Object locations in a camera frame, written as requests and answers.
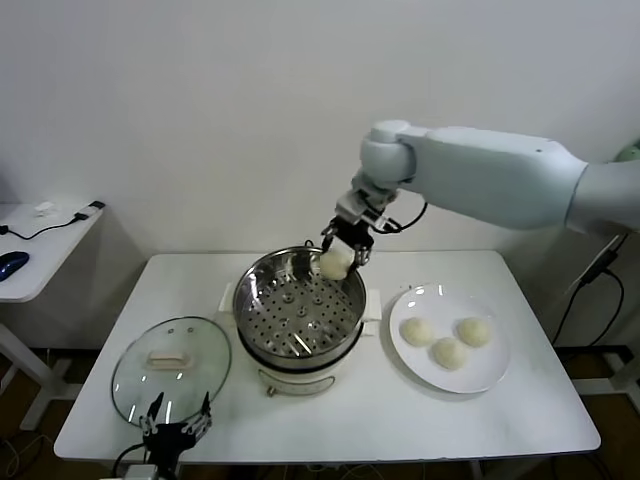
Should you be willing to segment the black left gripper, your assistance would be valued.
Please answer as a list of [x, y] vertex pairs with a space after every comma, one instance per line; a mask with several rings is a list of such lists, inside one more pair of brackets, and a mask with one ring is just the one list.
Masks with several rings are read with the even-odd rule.
[[211, 428], [211, 398], [205, 393], [199, 411], [189, 420], [180, 423], [156, 424], [164, 393], [160, 392], [151, 402], [145, 415], [139, 417], [143, 444], [149, 453], [148, 462], [157, 467], [161, 479], [176, 479], [180, 455], [193, 448]]

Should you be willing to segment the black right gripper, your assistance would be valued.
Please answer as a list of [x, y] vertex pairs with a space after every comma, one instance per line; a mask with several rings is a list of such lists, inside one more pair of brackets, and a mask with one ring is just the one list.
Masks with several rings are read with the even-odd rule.
[[369, 225], [360, 221], [352, 224], [341, 217], [334, 217], [321, 231], [322, 253], [327, 253], [331, 245], [339, 240], [354, 252], [353, 267], [363, 267], [371, 257], [374, 239], [369, 234]]

